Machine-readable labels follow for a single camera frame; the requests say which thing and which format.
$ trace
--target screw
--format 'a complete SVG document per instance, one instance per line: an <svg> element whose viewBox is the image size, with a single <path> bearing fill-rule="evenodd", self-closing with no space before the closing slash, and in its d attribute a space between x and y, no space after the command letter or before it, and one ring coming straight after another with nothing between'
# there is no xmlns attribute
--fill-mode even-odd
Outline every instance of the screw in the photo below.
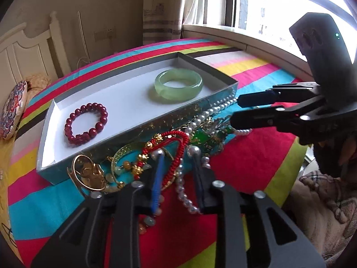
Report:
<svg viewBox="0 0 357 268"><path fill-rule="evenodd" d="M218 188L222 188L225 184L223 181L221 180L215 180L214 182L212 182L212 185L214 187L218 187Z"/></svg>
<svg viewBox="0 0 357 268"><path fill-rule="evenodd" d="M131 186L134 188L140 188L140 187L143 187L144 184L139 180L135 180L131 183Z"/></svg>
<svg viewBox="0 0 357 268"><path fill-rule="evenodd" d="M99 199L99 198L102 197L102 194L101 194L100 191L92 191L92 192L90 193L90 197L91 197L91 198L94 198L94 199Z"/></svg>
<svg viewBox="0 0 357 268"><path fill-rule="evenodd" d="M256 198L262 199L262 198L265 198L266 195L263 191L256 191L256 192L254 192L254 196Z"/></svg>

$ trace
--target colorful striped blanket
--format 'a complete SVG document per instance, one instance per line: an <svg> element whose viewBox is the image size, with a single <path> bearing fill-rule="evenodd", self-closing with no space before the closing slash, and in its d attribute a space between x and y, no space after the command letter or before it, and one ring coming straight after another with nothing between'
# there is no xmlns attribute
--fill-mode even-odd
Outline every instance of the colorful striped blanket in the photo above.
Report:
<svg viewBox="0 0 357 268"><path fill-rule="evenodd" d="M37 149L51 100L107 71L171 52L188 54L239 80L238 95L297 81L279 67L220 42L182 39L115 54L53 83L31 100L24 113L0 183L1 232L27 267L83 201L71 180L52 186L36 173ZM222 115L240 109L234 105ZM211 159L211 166L217 178L237 190L246 193L265 190L282 205L296 179L305 150L292 134L278 133L274 128L256 129L247 137L229 137L224 151ZM187 193L194 197L190 174L185 176L185 182ZM173 188L163 195L163 213L157 224L140 236L142 267L214 267L215 217L190 215L177 200Z"/></svg>

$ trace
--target green jade bangle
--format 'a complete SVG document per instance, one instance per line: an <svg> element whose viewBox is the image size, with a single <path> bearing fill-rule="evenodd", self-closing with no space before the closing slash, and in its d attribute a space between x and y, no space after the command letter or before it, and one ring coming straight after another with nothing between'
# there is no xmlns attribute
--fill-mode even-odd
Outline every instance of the green jade bangle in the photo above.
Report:
<svg viewBox="0 0 357 268"><path fill-rule="evenodd" d="M169 87L168 81L182 81L187 87ZM159 96L171 101L187 101L199 94L203 87L201 76L190 69L169 69L155 79L155 90Z"/></svg>

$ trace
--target red beaded bracelet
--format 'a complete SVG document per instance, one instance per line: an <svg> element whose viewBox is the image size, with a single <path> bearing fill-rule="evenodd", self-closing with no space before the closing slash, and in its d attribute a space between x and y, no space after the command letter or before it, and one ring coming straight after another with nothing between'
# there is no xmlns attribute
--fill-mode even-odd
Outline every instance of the red beaded bracelet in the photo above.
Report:
<svg viewBox="0 0 357 268"><path fill-rule="evenodd" d="M73 136L72 132L72 123L73 121L82 113L86 113L89 111L99 111L101 117L99 122L95 124L95 128L91 128L88 132L84 132L83 134L78 134ZM65 135L68 138L70 144L75 144L77 146L87 143L91 139L93 139L97 133L101 132L104 128L104 125L108 122L108 113L106 107L102 104L97 103L88 103L86 106L81 106L80 109L76 109L74 113L69 115L69 118L66 120L65 125Z"/></svg>

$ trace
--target blue stripe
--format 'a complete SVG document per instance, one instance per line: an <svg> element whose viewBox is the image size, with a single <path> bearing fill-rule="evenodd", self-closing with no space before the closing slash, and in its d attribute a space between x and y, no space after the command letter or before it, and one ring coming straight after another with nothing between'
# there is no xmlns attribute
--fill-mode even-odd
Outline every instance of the blue stripe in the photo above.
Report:
<svg viewBox="0 0 357 268"><path fill-rule="evenodd" d="M46 95L48 95L50 92L56 90L57 88L59 88L60 86L63 86L64 84L74 80L75 78L78 78L82 75L85 75L86 73L93 71L95 69L98 69L102 66L108 65L110 63L125 59L127 57L133 56L133 55L137 55L140 53L146 53L149 51L153 51L153 50L158 50L158 49L163 49L163 48L168 48L171 46L176 46L176 45L186 45L186 44L193 44L193 43L200 43L200 42L210 42L210 40L207 39L194 39L194 40L182 40L182 41L174 41L174 42L169 42L169 43L165 43L165 44L160 44L160 45L153 45L153 46L148 46L142 49L138 49L138 50L134 50L134 51L130 51L124 54L120 54L114 57L111 57L109 59L100 61L96 64L90 65L88 67L86 67L85 69L81 69L77 72L72 73L69 76L66 76L63 80L60 80L59 82L55 83L54 85L48 87L46 90L44 90L42 93L38 94L37 96L35 96L29 103L29 106L32 106L34 103L36 103L37 101L39 101L40 99L42 99L43 97L45 97Z"/></svg>
<svg viewBox="0 0 357 268"><path fill-rule="evenodd" d="M264 91L276 84L291 83L294 76L284 70L273 73L242 87L237 95ZM242 110L234 104L222 111L218 116L225 117L235 111ZM11 226L15 240L29 240L51 236L63 221L83 201L71 180L49 186L9 207Z"/></svg>

